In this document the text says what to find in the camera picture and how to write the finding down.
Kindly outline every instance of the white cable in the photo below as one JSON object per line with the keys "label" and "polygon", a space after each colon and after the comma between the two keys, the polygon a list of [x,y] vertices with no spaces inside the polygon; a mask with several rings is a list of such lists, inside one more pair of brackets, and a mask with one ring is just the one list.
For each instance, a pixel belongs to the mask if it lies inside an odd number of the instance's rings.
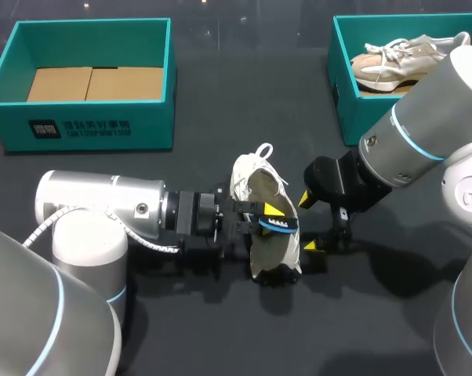
{"label": "white cable", "polygon": [[[57,210],[55,213],[51,214],[51,216],[48,217],[47,220],[41,223],[39,227],[35,229],[35,231],[24,241],[22,245],[25,248],[29,248],[32,245],[32,243],[34,243],[41,236],[41,234],[44,233],[53,223],[58,221],[64,215],[78,209],[88,209],[88,208],[81,208],[78,206],[66,206],[64,208],[61,208],[60,210]],[[113,213],[113,211],[111,211],[110,209],[107,209],[104,214],[108,218],[115,221],[118,225],[120,225],[123,228],[123,230],[128,234],[129,237],[137,241],[139,244],[143,245],[145,248],[149,248],[149,249],[152,249],[153,251],[158,251],[158,252],[163,252],[163,253],[177,253],[179,251],[178,247],[157,245],[143,239],[141,236],[135,233],[132,229],[130,229],[126,224],[124,224],[124,222],[120,220],[120,218],[115,213]]]}
{"label": "white cable", "polygon": [[177,253],[179,251],[178,247],[157,245],[143,239],[141,236],[136,234],[132,229],[130,229],[126,224],[124,224],[124,222],[120,220],[120,218],[111,210],[107,210],[105,212],[105,215],[109,217],[110,219],[114,220],[115,222],[117,222],[119,225],[121,225],[121,227],[128,234],[129,237],[137,241],[139,244],[143,245],[145,248],[149,248],[149,249],[152,249],[153,251],[158,251],[158,252],[163,252],[163,253]]}

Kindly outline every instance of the white shoelace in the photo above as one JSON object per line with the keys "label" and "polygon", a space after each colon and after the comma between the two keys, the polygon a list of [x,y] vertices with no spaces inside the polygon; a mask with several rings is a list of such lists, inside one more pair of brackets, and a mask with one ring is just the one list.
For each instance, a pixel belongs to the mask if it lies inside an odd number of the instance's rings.
{"label": "white shoelace", "polygon": [[[268,149],[267,153],[265,155],[261,155],[262,152],[265,151],[265,149]],[[270,157],[270,155],[272,153],[273,153],[273,146],[270,143],[263,143],[262,145],[257,147],[255,155],[257,157],[263,158],[264,160],[267,160],[268,157]],[[257,168],[257,162],[254,162],[252,164],[252,169],[258,169]],[[272,173],[272,175],[275,175],[277,178],[279,178],[282,183],[284,183],[285,185],[288,185],[288,183],[277,172],[271,172],[271,173]],[[243,192],[242,192],[242,193],[245,194],[245,197],[241,198],[242,200],[248,200],[248,197],[252,193],[252,189],[248,187],[248,182],[249,182],[249,178],[247,178],[246,176],[244,176],[244,177],[238,179],[236,182],[234,182],[234,186],[237,186],[238,184],[243,183],[244,186],[246,187],[246,189],[244,189]],[[276,193],[274,195],[277,196],[277,195],[279,195],[279,193],[280,193],[280,188],[278,187],[278,190],[276,191]]]}
{"label": "white shoelace", "polygon": [[388,60],[398,60],[400,56],[412,55],[412,52],[408,50],[407,42],[407,39],[399,38],[383,46],[370,45],[369,43],[365,43],[365,48],[367,49],[368,53],[376,55],[380,54],[382,56],[382,63],[380,64],[380,71],[379,75],[377,76],[376,83],[379,82],[380,75],[383,73],[383,69],[386,66],[386,62]]}

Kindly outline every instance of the teal box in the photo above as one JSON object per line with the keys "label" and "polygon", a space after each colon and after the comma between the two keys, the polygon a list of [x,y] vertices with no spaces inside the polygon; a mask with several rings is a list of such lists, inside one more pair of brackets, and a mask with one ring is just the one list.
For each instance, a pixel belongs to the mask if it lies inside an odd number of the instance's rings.
{"label": "teal box", "polygon": [[[170,19],[17,22],[0,59],[0,139],[9,152],[172,147]],[[26,102],[37,68],[162,67],[158,100]]]}
{"label": "teal box", "polygon": [[472,13],[334,16],[327,72],[344,142],[359,139],[402,97],[362,96],[350,60],[366,52],[365,43],[385,45],[422,34],[446,38],[467,31],[472,43]]}

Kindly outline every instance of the beige sneaker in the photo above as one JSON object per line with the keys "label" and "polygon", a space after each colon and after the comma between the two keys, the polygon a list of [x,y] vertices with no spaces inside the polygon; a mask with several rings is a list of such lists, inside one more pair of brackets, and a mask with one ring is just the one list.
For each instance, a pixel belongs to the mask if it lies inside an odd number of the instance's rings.
{"label": "beige sneaker", "polygon": [[392,92],[406,81],[418,81],[453,49],[470,44],[463,31],[453,38],[431,38],[421,35],[406,40],[396,39],[385,46],[365,44],[367,53],[351,60],[356,82],[376,92]]}
{"label": "beige sneaker", "polygon": [[[243,154],[234,163],[231,176],[231,197],[239,201],[267,202],[287,217],[297,218],[285,184],[267,160],[273,146],[263,143],[255,153]],[[287,284],[297,281],[300,269],[299,229],[292,233],[262,237],[252,235],[250,269],[261,284]]]}

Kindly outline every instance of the brown cardboard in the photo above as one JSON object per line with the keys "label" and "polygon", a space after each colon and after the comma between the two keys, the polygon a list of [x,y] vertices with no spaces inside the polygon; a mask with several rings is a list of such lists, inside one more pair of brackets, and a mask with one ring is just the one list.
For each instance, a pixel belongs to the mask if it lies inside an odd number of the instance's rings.
{"label": "brown cardboard", "polygon": [[85,100],[91,73],[91,67],[39,68],[27,101]]}
{"label": "brown cardboard", "polygon": [[93,69],[86,100],[161,99],[163,68]]}
{"label": "brown cardboard", "polygon": [[366,92],[360,90],[360,94],[363,96],[404,96],[413,87],[414,85],[400,86],[392,92]]}

